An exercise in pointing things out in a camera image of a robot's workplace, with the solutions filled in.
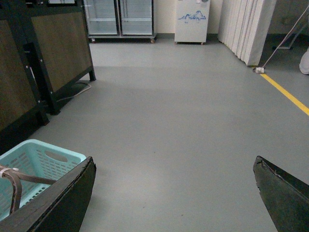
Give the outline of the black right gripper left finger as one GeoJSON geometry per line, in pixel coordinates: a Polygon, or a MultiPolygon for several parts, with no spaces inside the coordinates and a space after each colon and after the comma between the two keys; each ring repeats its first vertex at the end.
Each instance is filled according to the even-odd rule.
{"type": "Polygon", "coordinates": [[[86,158],[25,206],[0,223],[2,232],[78,232],[96,177],[92,157],[86,158]]]}

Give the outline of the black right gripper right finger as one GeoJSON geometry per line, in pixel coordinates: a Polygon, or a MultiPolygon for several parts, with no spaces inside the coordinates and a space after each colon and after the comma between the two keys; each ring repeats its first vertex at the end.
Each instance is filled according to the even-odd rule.
{"type": "Polygon", "coordinates": [[[309,185],[257,156],[253,173],[260,197],[279,232],[309,230],[309,185]]]}

